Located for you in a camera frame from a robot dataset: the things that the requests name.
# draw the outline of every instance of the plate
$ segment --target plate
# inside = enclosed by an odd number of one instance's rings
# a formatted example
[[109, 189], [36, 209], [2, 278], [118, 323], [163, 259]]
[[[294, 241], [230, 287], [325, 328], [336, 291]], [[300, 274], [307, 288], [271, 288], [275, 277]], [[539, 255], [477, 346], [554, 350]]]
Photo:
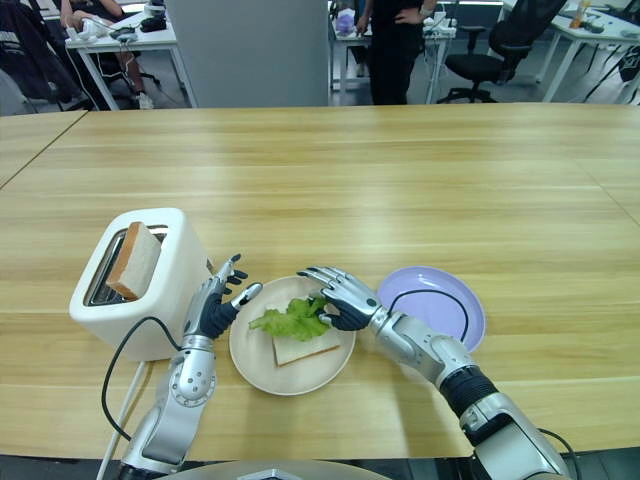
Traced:
[[284, 277], [264, 285], [238, 313], [229, 333], [229, 349], [234, 365], [244, 379], [274, 395], [302, 395], [333, 380], [344, 368], [356, 341], [355, 332], [338, 331], [340, 348], [276, 365], [271, 335], [260, 329], [249, 330], [249, 322], [261, 317], [267, 308], [284, 311], [292, 298], [306, 298], [320, 285], [303, 277]]
[[[472, 352], [486, 330], [486, 317], [480, 300], [459, 278], [433, 267], [406, 267], [385, 278], [378, 288], [378, 297], [389, 308], [401, 293], [410, 290], [433, 289], [446, 292], [462, 303], [469, 315], [469, 326], [462, 343]], [[394, 310], [419, 318], [435, 331], [460, 339], [465, 327], [462, 308], [455, 300], [439, 293], [414, 293], [400, 298]]]

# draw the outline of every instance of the white desk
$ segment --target white desk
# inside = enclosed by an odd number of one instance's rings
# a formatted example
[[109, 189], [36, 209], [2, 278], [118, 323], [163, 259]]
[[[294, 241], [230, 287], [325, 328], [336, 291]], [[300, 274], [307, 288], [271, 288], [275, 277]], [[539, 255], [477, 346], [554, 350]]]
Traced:
[[[446, 52], [446, 46], [449, 40], [455, 38], [455, 33], [452, 35], [428, 35], [425, 36], [426, 41], [436, 43], [438, 50], [436, 52], [435, 64], [431, 71], [431, 79], [429, 80], [429, 86], [427, 88], [427, 95], [425, 103], [431, 103], [433, 100], [433, 92], [435, 86], [440, 79], [440, 71], [444, 64], [444, 54]], [[348, 83], [365, 83], [369, 82], [369, 78], [347, 78], [347, 59], [349, 47], [357, 46], [369, 46], [371, 45], [371, 27], [367, 33], [363, 36], [356, 35], [355, 31], [349, 35], [339, 35], [336, 30], [335, 22], [329, 20], [329, 89], [333, 91], [333, 85], [336, 81], [339, 82], [339, 104], [344, 105], [345, 95], [347, 91]], [[336, 80], [333, 78], [333, 62], [334, 62], [334, 49], [338, 49], [338, 56], [340, 62], [340, 77]]]
[[349, 47], [367, 47], [371, 45], [371, 27], [364, 35], [357, 35], [355, 30], [349, 35], [340, 35], [336, 30], [335, 21], [329, 19], [329, 91], [333, 91], [333, 85], [336, 79], [333, 78], [333, 62], [334, 49], [337, 46], [338, 59], [340, 62], [340, 78], [339, 82], [340, 95], [339, 104], [344, 105], [345, 95], [347, 93], [347, 83], [367, 83], [369, 78], [347, 78], [347, 60]]
[[[178, 50], [178, 43], [176, 41], [176, 36], [173, 32], [171, 23], [167, 22], [167, 28], [165, 30], [158, 30], [156, 32], [147, 33], [141, 32], [140, 22], [142, 22], [142, 20], [147, 17], [148, 15], [146, 13], [140, 12], [129, 18], [121, 20], [118, 23], [114, 23], [113, 25], [111, 25], [111, 28], [136, 27], [138, 40], [132, 43], [128, 43], [126, 45], [127, 50], [168, 50], [171, 53], [171, 60], [173, 61], [173, 66], [175, 68], [178, 81], [180, 81], [184, 85], [191, 106], [196, 107], [197, 105], [195, 102], [195, 97], [193, 95], [193, 91], [191, 89], [184, 64], [182, 63], [182, 57], [180, 56], [180, 51]], [[111, 110], [119, 110], [120, 108], [113, 98], [113, 95], [111, 95], [111, 92], [104, 82], [102, 75], [100, 75], [100, 72], [96, 68], [96, 65], [93, 63], [93, 60], [91, 60], [90, 54], [120, 52], [122, 44], [107, 35], [106, 37], [99, 38], [93, 43], [71, 41], [70, 39], [67, 39], [66, 45], [67, 48], [76, 49], [78, 51], [80, 57], [82, 58], [82, 61], [87, 67], [87, 70], [89, 70], [89, 73], [91, 73], [91, 76], [100, 89], [102, 96], [105, 98], [107, 104], [109, 105], [109, 108]]]
[[[504, 0], [502, 4], [502, 10], [500, 11], [500, 15], [498, 17], [498, 21], [500, 21], [504, 17], [505, 11], [510, 11], [513, 9], [515, 5], [515, 0]], [[542, 99], [543, 102], [550, 102], [558, 87], [562, 83], [564, 76], [573, 61], [578, 49], [582, 44], [595, 45], [598, 43], [613, 43], [617, 45], [640, 45], [640, 27], [634, 25], [629, 22], [625, 22], [624, 20], [620, 20], [619, 18], [612, 17], [611, 15], [607, 15], [606, 13], [599, 12], [597, 10], [588, 9], [589, 13], [593, 13], [598, 15], [600, 18], [597, 19], [598, 24], [604, 24], [604, 32], [602, 33], [591, 33], [584, 28], [569, 28], [569, 24], [571, 23], [570, 18], [561, 17], [556, 15], [556, 17], [551, 22], [551, 27], [554, 29], [553, 40], [551, 41], [551, 46], [547, 51], [547, 55], [542, 63], [542, 68], [538, 75], [536, 75], [536, 81], [540, 83], [547, 74], [547, 69], [549, 68], [549, 64], [551, 63], [551, 59], [555, 54], [556, 48], [558, 46], [558, 42], [561, 37], [567, 38], [571, 41], [571, 45], [569, 45], [569, 49], [567, 53], [565, 53], [558, 70], [556, 71], [551, 84], [547, 88], [547, 91], [544, 94]], [[622, 30], [629, 30], [635, 32], [639, 35], [638, 38], [625, 38], [620, 32]], [[636, 78], [633, 79], [627, 91], [633, 92], [640, 85], [640, 75], [636, 75]], [[616, 103], [621, 103], [624, 98], [624, 92], [621, 94]]]

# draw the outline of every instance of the beige plate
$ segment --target beige plate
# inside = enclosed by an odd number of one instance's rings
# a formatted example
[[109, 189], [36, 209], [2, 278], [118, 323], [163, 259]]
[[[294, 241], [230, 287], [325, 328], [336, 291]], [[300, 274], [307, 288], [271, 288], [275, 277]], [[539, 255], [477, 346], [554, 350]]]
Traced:
[[265, 284], [260, 294], [238, 314], [231, 325], [229, 349], [236, 368], [247, 382], [274, 395], [301, 395], [326, 385], [335, 378], [351, 356], [355, 332], [338, 331], [340, 348], [278, 367], [271, 335], [249, 330], [249, 322], [267, 308], [284, 311], [292, 298], [318, 291], [308, 278], [284, 277]]

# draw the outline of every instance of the sandwich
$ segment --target sandwich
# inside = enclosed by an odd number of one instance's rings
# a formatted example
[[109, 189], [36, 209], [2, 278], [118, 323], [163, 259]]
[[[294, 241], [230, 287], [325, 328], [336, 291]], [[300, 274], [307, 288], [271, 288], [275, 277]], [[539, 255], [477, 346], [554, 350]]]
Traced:
[[249, 323], [249, 328], [260, 328], [273, 337], [279, 367], [319, 355], [340, 347], [338, 332], [318, 318], [326, 303], [321, 298], [294, 298], [286, 312], [267, 309], [262, 317]]

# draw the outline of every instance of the purple plate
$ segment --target purple plate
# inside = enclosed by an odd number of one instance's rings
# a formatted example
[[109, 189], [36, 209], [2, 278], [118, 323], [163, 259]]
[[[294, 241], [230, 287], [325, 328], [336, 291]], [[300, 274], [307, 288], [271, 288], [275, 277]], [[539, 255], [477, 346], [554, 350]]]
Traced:
[[[378, 287], [378, 297], [389, 308], [401, 293], [410, 290], [433, 289], [448, 293], [464, 305], [469, 315], [469, 326], [464, 345], [472, 352], [482, 339], [487, 326], [484, 309], [478, 297], [462, 280], [444, 270], [433, 267], [406, 267], [396, 270]], [[413, 293], [401, 297], [394, 310], [419, 318], [437, 332], [460, 339], [465, 327], [464, 312], [455, 300], [434, 292]]]

